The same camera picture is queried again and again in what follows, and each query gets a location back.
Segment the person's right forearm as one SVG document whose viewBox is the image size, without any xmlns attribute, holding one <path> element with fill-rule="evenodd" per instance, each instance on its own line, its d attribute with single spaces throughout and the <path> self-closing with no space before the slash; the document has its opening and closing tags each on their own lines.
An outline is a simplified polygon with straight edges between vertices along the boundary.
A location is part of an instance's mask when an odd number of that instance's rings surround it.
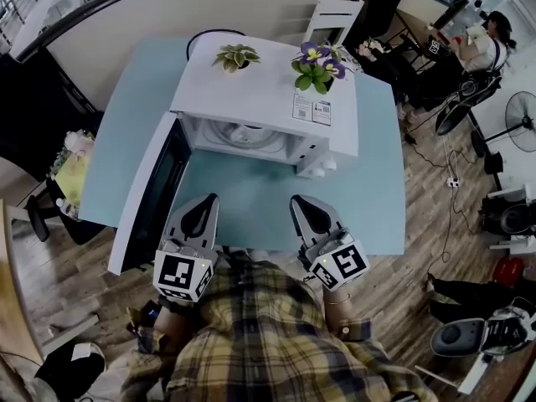
<svg viewBox="0 0 536 402">
<path fill-rule="evenodd" d="M 339 288 L 336 291 L 329 291 L 323 287 L 322 294 L 327 327 L 332 332 L 336 332 L 342 322 L 355 318 L 352 296 L 346 289 Z"/>
</svg>

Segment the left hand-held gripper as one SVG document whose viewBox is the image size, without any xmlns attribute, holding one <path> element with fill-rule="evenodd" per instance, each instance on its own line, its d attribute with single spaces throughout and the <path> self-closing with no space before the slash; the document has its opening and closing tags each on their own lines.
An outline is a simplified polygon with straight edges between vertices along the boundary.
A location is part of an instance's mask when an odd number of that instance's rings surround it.
<svg viewBox="0 0 536 402">
<path fill-rule="evenodd" d="M 216 194 L 194 198 L 170 216 L 164 231 L 168 238 L 154 260 L 153 285 L 161 295 L 182 302 L 200 300 L 218 261 L 218 217 Z"/>
</svg>

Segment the black curved handrail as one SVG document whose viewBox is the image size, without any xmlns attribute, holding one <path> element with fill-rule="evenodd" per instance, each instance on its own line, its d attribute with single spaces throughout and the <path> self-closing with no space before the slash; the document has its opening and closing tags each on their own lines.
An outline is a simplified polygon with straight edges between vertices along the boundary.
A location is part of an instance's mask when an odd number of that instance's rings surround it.
<svg viewBox="0 0 536 402">
<path fill-rule="evenodd" d="M 47 28 L 44 33 L 37 35 L 35 39 L 28 44 L 25 44 L 20 50 L 13 45 L 10 49 L 10 54 L 13 58 L 19 61 L 24 61 L 32 53 L 48 46 L 74 26 L 120 1 L 121 0 L 90 0 L 88 3 L 82 4 L 77 9 L 61 18 L 50 28 Z"/>
</svg>

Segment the white chair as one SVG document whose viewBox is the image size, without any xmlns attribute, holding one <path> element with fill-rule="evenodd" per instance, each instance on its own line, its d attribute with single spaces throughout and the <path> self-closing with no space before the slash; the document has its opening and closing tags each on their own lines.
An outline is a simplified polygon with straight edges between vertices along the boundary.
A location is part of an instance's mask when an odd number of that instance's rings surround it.
<svg viewBox="0 0 536 402">
<path fill-rule="evenodd" d="M 310 42 L 317 30 L 331 30 L 335 35 L 328 41 L 330 44 L 341 45 L 363 6 L 363 0 L 318 0 L 302 41 Z"/>
</svg>

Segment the white microwave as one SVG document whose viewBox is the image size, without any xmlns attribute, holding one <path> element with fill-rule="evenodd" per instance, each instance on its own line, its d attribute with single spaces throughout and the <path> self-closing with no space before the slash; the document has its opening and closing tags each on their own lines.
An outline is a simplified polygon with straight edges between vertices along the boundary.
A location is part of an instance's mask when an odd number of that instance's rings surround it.
<svg viewBox="0 0 536 402">
<path fill-rule="evenodd" d="M 212 65 L 219 48 L 244 44 L 259 64 L 227 73 Z M 126 197 L 108 269 L 152 260 L 176 207 L 199 187 L 219 197 L 217 241 L 259 250 L 294 250 L 280 201 L 294 177 L 319 178 L 358 157 L 355 83 L 339 80 L 326 95 L 295 87 L 296 47 L 214 32 L 202 35 L 181 68 L 172 102 L 138 138 L 135 177 Z M 237 124 L 271 131 L 262 142 L 233 142 Z"/>
</svg>

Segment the black bag with white paper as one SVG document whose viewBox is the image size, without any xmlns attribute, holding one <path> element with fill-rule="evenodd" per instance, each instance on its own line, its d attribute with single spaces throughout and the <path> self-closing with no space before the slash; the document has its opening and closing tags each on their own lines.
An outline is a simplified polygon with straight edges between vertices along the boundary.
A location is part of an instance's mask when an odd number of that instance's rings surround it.
<svg viewBox="0 0 536 402">
<path fill-rule="evenodd" d="M 74 398 L 85 393 L 105 370 L 105 357 L 96 344 L 69 342 L 46 357 L 35 377 L 57 395 Z"/>
</svg>

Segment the pink flower bunch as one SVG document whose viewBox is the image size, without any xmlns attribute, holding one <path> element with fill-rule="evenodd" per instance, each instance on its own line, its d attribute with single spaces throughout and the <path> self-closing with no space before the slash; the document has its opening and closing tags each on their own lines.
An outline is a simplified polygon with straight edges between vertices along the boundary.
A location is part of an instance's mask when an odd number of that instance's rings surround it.
<svg viewBox="0 0 536 402">
<path fill-rule="evenodd" d="M 365 39 L 358 46 L 358 54 L 370 62 L 375 62 L 378 56 L 384 53 L 384 48 L 380 42 L 375 39 Z"/>
</svg>

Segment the white mug with print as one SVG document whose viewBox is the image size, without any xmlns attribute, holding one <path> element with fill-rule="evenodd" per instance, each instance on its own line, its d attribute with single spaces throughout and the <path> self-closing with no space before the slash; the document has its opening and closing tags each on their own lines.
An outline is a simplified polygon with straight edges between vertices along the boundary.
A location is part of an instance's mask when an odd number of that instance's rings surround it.
<svg viewBox="0 0 536 402">
<path fill-rule="evenodd" d="M 270 130 L 262 127 L 237 124 L 229 138 L 233 142 L 254 143 L 264 141 L 270 134 Z"/>
</svg>

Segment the light wooden desk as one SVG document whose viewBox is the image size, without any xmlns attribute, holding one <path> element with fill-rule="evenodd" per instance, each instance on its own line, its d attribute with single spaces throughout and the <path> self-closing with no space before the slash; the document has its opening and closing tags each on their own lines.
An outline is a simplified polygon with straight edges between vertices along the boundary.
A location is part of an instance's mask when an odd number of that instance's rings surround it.
<svg viewBox="0 0 536 402">
<path fill-rule="evenodd" d="M 0 199 L 0 351 L 40 365 L 43 354 L 28 316 L 14 259 L 12 219 Z"/>
</svg>

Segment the red container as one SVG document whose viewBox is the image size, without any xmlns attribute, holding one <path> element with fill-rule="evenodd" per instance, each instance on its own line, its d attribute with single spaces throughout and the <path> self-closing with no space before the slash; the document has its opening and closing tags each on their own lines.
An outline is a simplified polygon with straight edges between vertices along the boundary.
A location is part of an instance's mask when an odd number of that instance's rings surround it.
<svg viewBox="0 0 536 402">
<path fill-rule="evenodd" d="M 505 286 L 514 285 L 522 276 L 524 263 L 519 258 L 505 257 L 497 262 L 492 280 Z"/>
</svg>

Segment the black standing fan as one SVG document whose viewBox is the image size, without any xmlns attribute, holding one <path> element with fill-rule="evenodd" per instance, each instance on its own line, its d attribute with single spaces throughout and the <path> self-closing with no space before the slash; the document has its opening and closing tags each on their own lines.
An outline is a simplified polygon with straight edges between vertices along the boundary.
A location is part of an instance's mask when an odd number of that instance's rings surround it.
<svg viewBox="0 0 536 402">
<path fill-rule="evenodd" d="M 488 145 L 510 140 L 521 152 L 536 152 L 536 95 L 519 91 L 508 100 L 504 112 L 504 128 L 488 138 L 481 138 L 484 168 L 487 174 L 503 172 L 503 158 L 499 152 L 487 153 Z"/>
</svg>

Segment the black office chair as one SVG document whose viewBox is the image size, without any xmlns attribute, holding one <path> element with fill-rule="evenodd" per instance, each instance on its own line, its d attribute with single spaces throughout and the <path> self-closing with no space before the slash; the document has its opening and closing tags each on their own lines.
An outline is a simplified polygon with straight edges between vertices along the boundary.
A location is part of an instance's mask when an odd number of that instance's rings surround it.
<svg viewBox="0 0 536 402">
<path fill-rule="evenodd" d="M 64 199 L 49 172 L 69 131 L 95 135 L 103 113 L 70 81 L 52 54 L 41 49 L 24 62 L 10 54 L 0 56 L 0 157 L 17 165 L 44 188 L 25 199 L 23 210 L 39 240 L 50 235 L 47 224 L 58 218 L 77 244 L 97 236 L 104 226 L 77 221 L 56 204 L 44 207 L 39 200 Z"/>
</svg>

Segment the person's plaid shirt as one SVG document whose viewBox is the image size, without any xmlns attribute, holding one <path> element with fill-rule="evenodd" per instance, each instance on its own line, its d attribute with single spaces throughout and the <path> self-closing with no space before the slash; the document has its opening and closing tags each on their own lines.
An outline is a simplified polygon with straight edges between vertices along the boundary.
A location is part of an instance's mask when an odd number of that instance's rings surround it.
<svg viewBox="0 0 536 402">
<path fill-rule="evenodd" d="M 139 327 L 121 402 L 438 402 L 421 378 L 395 364 L 357 314 L 336 332 L 323 298 L 267 261 L 230 260 L 201 300 L 161 307 L 188 317 L 191 338 L 177 350 Z"/>
</svg>

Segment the variegated leaf potted plant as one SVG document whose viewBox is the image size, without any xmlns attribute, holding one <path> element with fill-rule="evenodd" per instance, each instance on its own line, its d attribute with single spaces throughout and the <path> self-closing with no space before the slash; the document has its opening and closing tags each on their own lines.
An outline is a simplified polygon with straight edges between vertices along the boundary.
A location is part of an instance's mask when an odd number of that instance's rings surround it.
<svg viewBox="0 0 536 402">
<path fill-rule="evenodd" d="M 249 45 L 227 44 L 219 48 L 212 65 L 221 65 L 227 73 L 234 73 L 242 70 L 250 64 L 259 64 L 261 62 L 257 51 Z"/>
</svg>

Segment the purple flower potted plant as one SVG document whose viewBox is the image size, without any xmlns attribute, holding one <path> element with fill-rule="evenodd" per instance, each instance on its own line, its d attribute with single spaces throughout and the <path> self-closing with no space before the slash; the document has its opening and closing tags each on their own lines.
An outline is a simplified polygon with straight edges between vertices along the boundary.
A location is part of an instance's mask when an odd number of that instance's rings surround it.
<svg viewBox="0 0 536 402">
<path fill-rule="evenodd" d="M 320 44 L 304 42 L 300 54 L 291 62 L 298 73 L 295 87 L 305 91 L 311 87 L 321 95 L 326 95 L 335 80 L 344 80 L 349 68 L 343 63 L 343 47 L 324 41 Z"/>
</svg>

